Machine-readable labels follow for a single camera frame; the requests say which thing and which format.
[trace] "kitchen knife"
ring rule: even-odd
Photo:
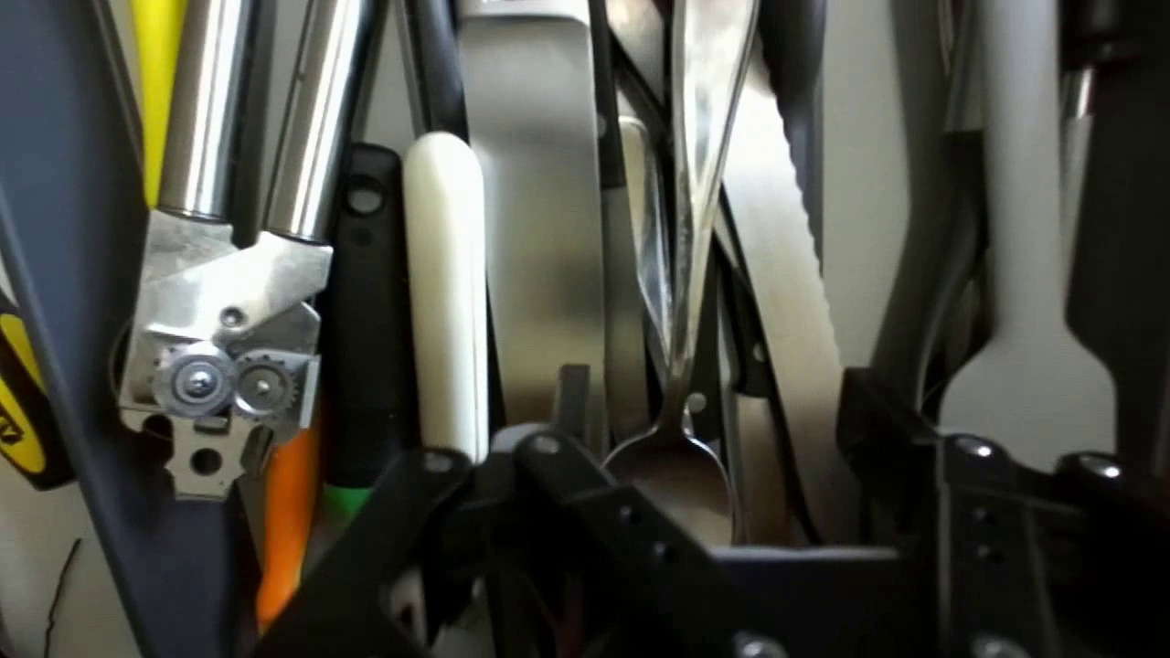
[[[594,78],[601,118],[601,186],[602,186],[602,277],[606,277],[606,372],[610,431],[628,433],[651,419],[643,315],[635,293],[633,208],[624,195],[624,151],[610,59],[606,0],[588,0]]]
[[[807,208],[807,229],[822,246],[822,43],[827,43],[827,0],[766,0],[762,43],[782,127],[790,135],[790,157],[796,164],[796,186]]]
[[[744,542],[782,544],[790,542],[786,470],[780,448],[786,433],[772,407],[777,385],[750,282],[727,266],[721,346],[727,380],[727,470],[738,500]]]
[[[462,69],[505,419],[546,419],[560,365],[588,365],[601,454],[610,377],[588,0],[467,0]]]
[[[656,101],[666,101],[666,20],[656,0],[606,0],[610,34]]]
[[[839,454],[841,355],[790,142],[762,54],[744,80],[724,195],[803,498],[813,517],[835,536],[855,516],[855,482]]]
[[[621,157],[628,171],[628,235],[633,235],[633,264],[635,264],[635,290],[643,299],[647,318],[647,349],[656,377],[666,377],[666,344],[668,344],[668,235],[666,235],[666,208],[663,208],[663,179],[657,179],[657,153],[651,132],[639,118],[621,118]]]

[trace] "yellow label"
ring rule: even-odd
[[[10,349],[23,358],[25,372],[37,380],[37,387],[43,387],[23,318],[0,315],[0,332],[10,344]],[[48,466],[43,448],[39,448],[39,433],[31,425],[16,392],[8,387],[4,372],[0,372],[0,448],[25,470]]]

